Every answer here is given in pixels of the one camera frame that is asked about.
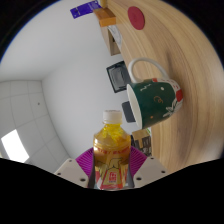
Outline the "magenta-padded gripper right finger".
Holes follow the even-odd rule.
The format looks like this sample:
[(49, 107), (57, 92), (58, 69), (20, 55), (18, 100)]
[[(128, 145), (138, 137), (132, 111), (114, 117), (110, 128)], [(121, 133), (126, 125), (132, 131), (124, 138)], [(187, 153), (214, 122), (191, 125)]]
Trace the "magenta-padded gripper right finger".
[(135, 147), (131, 148), (128, 169), (129, 188), (143, 187), (168, 174), (167, 169), (155, 157), (147, 157)]

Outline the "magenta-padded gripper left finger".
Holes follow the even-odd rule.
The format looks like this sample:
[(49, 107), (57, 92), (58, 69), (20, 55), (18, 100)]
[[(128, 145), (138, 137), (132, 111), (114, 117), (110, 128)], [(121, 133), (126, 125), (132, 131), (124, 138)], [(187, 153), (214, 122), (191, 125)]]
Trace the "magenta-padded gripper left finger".
[(55, 175), (84, 188), (95, 185), (94, 154), (90, 148), (76, 159), (68, 158), (56, 171)]

